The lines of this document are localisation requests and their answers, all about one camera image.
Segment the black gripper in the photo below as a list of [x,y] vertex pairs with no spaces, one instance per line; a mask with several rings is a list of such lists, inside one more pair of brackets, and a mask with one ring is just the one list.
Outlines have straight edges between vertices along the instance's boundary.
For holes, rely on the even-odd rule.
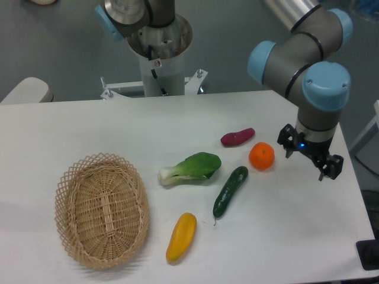
[[282,145],[287,159],[294,152],[309,158],[319,169],[319,181],[322,181],[325,177],[335,180],[343,168],[344,158],[329,152],[332,139],[333,134],[318,131],[298,132],[291,124],[287,124],[280,131],[277,143]]

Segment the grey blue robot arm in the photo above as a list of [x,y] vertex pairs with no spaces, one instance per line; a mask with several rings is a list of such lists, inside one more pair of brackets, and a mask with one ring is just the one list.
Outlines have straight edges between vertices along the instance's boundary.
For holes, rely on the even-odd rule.
[[[332,155],[332,142],[341,111],[349,99],[351,77],[327,57],[351,38],[349,15],[324,9],[319,1],[267,1],[267,7],[289,29],[283,44],[259,43],[247,71],[298,108],[295,125],[286,125],[278,143],[290,156],[297,151],[335,179],[343,158]],[[174,1],[101,1],[95,8],[101,27],[114,40],[127,40],[140,62],[146,96],[195,95],[206,72],[184,75],[183,54],[192,41],[188,21],[176,13]]]

